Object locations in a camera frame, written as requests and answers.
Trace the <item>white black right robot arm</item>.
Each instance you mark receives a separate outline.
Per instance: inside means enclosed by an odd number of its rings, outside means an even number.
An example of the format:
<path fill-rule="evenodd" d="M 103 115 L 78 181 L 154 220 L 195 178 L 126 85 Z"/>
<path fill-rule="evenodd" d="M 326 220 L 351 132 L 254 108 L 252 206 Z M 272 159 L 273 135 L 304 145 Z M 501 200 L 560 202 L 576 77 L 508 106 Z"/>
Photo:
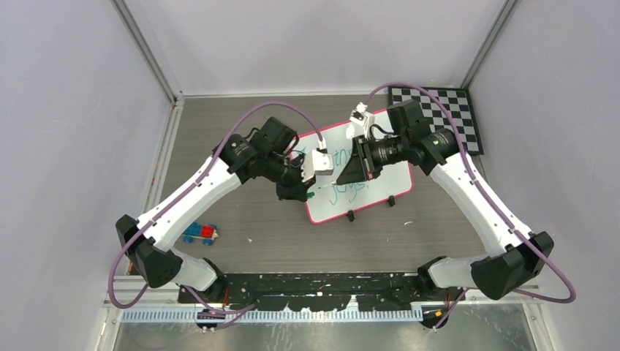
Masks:
<path fill-rule="evenodd" d="M 437 257 L 417 269 L 417 290 L 427 300 L 436 300 L 447 288 L 478 289 L 499 300 L 536 277 L 544 262 L 536 250 L 548 257 L 554 247 L 546 232 L 533 233 L 513 219 L 510 227 L 498 215 L 506 207 L 479 176 L 468 154 L 461 154 L 454 132 L 431 131 L 420 103 L 408 100 L 387 109 L 391 130 L 382 138 L 372 134 L 374 114 L 359 103 L 350 120 L 363 129 L 352 139 L 352 154 L 336 179 L 346 185 L 373 181 L 384 167 L 401 162 L 418 166 L 452 198 L 483 243 L 485 254 L 454 259 Z"/>

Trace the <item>blue red toy car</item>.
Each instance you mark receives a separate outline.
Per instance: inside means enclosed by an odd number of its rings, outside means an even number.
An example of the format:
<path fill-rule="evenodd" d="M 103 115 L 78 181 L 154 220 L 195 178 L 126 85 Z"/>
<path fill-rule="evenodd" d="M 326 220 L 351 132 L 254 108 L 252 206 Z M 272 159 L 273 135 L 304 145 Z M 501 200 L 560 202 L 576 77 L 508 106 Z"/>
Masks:
<path fill-rule="evenodd" d="M 182 234 L 183 242 L 192 244 L 199 241 L 206 246 L 211 246 L 218 237 L 216 225 L 201 225 L 197 222 L 191 223 Z"/>

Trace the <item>pink framed whiteboard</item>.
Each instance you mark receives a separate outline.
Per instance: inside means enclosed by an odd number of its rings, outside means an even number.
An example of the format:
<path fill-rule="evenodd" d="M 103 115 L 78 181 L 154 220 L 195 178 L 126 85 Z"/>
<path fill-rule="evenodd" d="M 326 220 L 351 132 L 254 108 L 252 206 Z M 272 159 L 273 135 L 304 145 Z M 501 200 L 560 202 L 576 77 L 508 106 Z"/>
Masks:
<path fill-rule="evenodd" d="M 378 179 L 317 189 L 319 185 L 335 181 L 352 154 L 353 125 L 342 121 L 321 129 L 327 149 L 333 155 L 333 175 L 317 176 L 316 184 L 309 189 L 315 193 L 305 202 L 306 213 L 313 224 L 322 224 L 348 211 L 359 211 L 377 204 L 386 204 L 389 196 L 398 197 L 413 189 L 413 171 L 407 162 L 387 165 Z"/>

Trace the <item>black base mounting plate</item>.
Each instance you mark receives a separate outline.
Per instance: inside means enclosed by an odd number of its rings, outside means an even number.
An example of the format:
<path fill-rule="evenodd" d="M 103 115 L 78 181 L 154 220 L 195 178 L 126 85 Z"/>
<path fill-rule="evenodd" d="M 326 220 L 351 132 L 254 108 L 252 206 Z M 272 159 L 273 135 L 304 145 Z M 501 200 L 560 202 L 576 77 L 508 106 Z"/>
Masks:
<path fill-rule="evenodd" d="M 198 295 L 233 310 L 253 304 L 267 312 L 340 312 L 351 302 L 361 312 L 405 311 L 427 301 L 446 307 L 462 292 L 431 290 L 415 273 L 226 273 L 223 280 L 218 292 Z"/>

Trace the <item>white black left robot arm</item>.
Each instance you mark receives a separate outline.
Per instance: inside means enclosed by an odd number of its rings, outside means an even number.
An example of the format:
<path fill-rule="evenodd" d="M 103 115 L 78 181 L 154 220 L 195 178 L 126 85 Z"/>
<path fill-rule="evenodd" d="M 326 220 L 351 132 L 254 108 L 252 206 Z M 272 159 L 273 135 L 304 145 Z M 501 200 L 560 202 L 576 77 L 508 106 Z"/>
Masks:
<path fill-rule="evenodd" d="M 276 185 L 279 200 L 307 201 L 315 182 L 303 174 L 309 154 L 290 158 L 287 149 L 298 134 L 270 117 L 250 137 L 233 134 L 218 156 L 210 156 L 179 189 L 149 212 L 128 214 L 115 224 L 126 257 L 151 288 L 167 283 L 188 285 L 206 302 L 217 302 L 224 293 L 220 271 L 208 259 L 197 259 L 174 250 L 174 244 L 194 220 L 215 202 L 245 184 L 263 177 Z"/>

